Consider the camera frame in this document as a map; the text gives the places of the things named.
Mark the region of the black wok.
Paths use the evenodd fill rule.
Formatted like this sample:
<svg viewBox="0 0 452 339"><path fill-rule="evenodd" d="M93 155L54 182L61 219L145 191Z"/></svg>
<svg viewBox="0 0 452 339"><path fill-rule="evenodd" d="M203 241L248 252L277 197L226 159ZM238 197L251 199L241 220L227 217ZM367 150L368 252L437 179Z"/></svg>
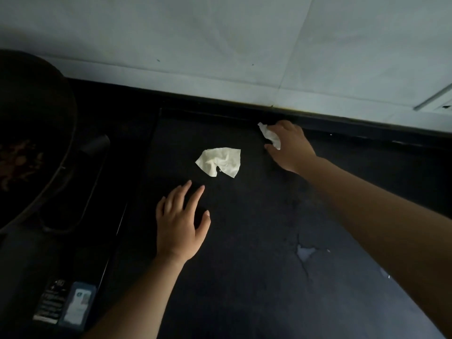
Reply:
<svg viewBox="0 0 452 339"><path fill-rule="evenodd" d="M71 86L56 67L0 49L0 144L31 140L44 152L44 165L27 182L0 190L0 233L27 219L71 179L77 115Z"/></svg>

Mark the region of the small white tissue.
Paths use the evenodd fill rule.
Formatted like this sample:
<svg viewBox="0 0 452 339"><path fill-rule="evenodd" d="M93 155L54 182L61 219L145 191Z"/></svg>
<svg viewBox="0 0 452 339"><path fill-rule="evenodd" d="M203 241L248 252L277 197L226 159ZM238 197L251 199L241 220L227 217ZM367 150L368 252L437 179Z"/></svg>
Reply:
<svg viewBox="0 0 452 339"><path fill-rule="evenodd" d="M265 139L269 140L272 142L272 145L280 150L281 149L281 142L280 139L278 137L278 135L274 132L272 132L271 130L268 129L268 125L263 124L261 122L258 123L258 127L262 133L262 135L264 136Z"/></svg>

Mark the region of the black and white label sticker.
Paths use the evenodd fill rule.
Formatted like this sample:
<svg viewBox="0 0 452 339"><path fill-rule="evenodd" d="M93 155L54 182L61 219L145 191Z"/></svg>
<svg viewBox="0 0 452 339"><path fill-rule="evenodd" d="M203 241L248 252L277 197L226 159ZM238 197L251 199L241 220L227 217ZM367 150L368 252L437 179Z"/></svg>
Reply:
<svg viewBox="0 0 452 339"><path fill-rule="evenodd" d="M39 298L32 320L56 325L61 318L69 289L66 279L50 279Z"/></svg>

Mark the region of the person's left hand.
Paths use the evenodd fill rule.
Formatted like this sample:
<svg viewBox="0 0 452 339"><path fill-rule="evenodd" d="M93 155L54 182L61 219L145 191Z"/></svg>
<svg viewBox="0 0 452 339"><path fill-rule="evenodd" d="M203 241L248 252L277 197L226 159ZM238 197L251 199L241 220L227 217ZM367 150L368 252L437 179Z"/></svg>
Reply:
<svg viewBox="0 0 452 339"><path fill-rule="evenodd" d="M184 212L174 215L174 194L176 188L167 196L164 215L157 224L156 249L157 257L169 258L179 265L184 265L199 251L201 245L196 245L195 213L198 203L204 193L205 186L200 186L184 204Z"/></svg>

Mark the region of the black gas stove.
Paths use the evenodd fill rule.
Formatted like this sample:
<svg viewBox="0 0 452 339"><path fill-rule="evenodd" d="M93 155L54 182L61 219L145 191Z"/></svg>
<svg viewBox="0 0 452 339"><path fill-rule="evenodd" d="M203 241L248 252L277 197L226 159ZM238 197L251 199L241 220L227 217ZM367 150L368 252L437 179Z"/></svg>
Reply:
<svg viewBox="0 0 452 339"><path fill-rule="evenodd" d="M78 339L83 330L33 320L51 283L105 288L160 106L152 91L70 79L79 110L76 177L37 213L0 234L0 339Z"/></svg>

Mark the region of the blue label sticker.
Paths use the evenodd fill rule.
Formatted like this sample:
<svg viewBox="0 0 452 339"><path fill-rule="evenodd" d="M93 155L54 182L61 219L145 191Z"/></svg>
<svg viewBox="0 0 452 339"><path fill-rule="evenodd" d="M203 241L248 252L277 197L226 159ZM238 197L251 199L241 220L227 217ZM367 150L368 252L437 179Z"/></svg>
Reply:
<svg viewBox="0 0 452 339"><path fill-rule="evenodd" d="M95 285L73 282L58 325L76 331L84 331L96 293Z"/></svg>

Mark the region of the brown cooked food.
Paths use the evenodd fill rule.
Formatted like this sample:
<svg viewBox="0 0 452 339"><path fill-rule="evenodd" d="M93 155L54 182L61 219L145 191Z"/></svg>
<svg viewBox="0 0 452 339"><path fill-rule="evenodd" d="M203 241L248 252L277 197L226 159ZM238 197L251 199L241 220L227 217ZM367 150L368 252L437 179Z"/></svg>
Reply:
<svg viewBox="0 0 452 339"><path fill-rule="evenodd" d="M31 140L0 144L0 190L9 192L13 185L27 182L44 165L44 152Z"/></svg>

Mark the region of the flat crumpled white tissue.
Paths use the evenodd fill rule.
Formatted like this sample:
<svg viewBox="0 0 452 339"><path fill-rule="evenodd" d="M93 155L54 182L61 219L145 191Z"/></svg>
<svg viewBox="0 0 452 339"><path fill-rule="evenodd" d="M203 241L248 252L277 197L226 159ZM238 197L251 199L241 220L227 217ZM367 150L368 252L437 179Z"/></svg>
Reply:
<svg viewBox="0 0 452 339"><path fill-rule="evenodd" d="M240 149L214 148L206 149L195 164L208 176L216 177L218 169L231 178L235 178L240 170Z"/></svg>

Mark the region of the person's left forearm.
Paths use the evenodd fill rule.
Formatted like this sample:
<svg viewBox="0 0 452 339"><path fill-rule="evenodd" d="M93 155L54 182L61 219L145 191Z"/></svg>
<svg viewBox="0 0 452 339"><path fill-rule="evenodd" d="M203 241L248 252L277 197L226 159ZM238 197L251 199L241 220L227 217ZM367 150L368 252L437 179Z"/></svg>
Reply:
<svg viewBox="0 0 452 339"><path fill-rule="evenodd" d="M143 276L82 339L156 339L186 262L174 253L157 255Z"/></svg>

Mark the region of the grey metal pipe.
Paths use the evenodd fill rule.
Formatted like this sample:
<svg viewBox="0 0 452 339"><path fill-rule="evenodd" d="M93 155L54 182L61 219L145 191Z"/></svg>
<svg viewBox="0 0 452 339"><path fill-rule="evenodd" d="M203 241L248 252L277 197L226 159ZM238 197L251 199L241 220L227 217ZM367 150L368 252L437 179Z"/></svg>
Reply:
<svg viewBox="0 0 452 339"><path fill-rule="evenodd" d="M452 112L452 83L413 108L416 112L448 114Z"/></svg>

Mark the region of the person's right forearm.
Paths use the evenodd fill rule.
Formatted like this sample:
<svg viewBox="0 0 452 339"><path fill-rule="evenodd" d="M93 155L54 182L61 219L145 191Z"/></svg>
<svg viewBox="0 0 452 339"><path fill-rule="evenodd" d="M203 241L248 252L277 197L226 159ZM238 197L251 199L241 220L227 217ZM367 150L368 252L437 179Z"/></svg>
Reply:
<svg viewBox="0 0 452 339"><path fill-rule="evenodd" d="M452 220L366 182L326 159L303 159L298 174L343 226L452 339Z"/></svg>

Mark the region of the person's right hand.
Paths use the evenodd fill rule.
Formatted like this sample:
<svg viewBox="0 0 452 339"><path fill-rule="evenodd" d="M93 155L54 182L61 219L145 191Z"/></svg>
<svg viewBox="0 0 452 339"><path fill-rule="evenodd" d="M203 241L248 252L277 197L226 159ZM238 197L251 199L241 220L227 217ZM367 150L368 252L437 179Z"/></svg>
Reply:
<svg viewBox="0 0 452 339"><path fill-rule="evenodd" d="M278 135L281 151L284 152L284 162L277 164L286 171L306 177L317 156L302 128L290 121L281 120L269 125L268 129Z"/></svg>

